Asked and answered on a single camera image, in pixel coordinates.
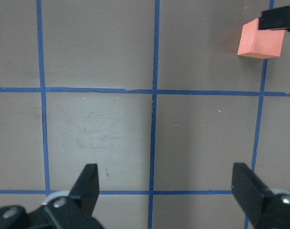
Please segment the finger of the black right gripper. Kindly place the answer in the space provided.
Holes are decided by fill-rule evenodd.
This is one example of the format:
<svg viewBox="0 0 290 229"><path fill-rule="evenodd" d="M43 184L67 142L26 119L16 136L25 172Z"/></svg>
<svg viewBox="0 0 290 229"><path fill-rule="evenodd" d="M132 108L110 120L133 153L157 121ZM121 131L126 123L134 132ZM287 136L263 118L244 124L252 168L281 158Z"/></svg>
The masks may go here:
<svg viewBox="0 0 290 229"><path fill-rule="evenodd" d="M258 29L290 31L290 5L262 11Z"/></svg>

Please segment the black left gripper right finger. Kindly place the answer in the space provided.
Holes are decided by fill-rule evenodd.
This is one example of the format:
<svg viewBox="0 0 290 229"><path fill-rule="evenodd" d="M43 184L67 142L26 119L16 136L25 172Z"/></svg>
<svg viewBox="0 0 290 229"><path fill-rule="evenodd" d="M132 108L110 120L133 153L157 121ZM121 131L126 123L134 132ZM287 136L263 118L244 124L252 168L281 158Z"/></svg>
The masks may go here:
<svg viewBox="0 0 290 229"><path fill-rule="evenodd" d="M234 163L231 191L255 229L290 229L290 191L269 188L245 163Z"/></svg>

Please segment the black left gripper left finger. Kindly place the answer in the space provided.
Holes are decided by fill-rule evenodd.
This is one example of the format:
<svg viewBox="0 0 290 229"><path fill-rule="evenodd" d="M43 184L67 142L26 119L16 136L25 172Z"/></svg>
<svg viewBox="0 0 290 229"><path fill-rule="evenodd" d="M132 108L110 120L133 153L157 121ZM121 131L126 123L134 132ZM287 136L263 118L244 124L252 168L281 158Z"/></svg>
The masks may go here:
<svg viewBox="0 0 290 229"><path fill-rule="evenodd" d="M92 217L98 196L98 166L87 164L69 192L48 196L44 213L53 229L98 229Z"/></svg>

